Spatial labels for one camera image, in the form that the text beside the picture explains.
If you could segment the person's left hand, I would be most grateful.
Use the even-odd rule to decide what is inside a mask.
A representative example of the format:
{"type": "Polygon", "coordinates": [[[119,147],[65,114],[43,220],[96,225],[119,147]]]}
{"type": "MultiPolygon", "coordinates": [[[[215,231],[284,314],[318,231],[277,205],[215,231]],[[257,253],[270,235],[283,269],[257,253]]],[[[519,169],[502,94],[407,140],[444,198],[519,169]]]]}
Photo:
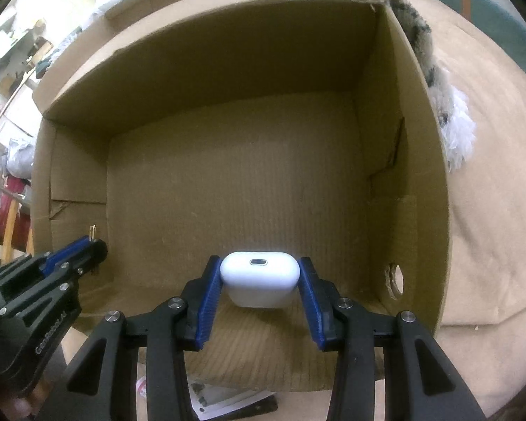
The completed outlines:
{"type": "Polygon", "coordinates": [[[0,394],[0,410],[7,420],[29,420],[36,416],[51,390],[46,380],[41,380],[25,397],[0,394]]]}

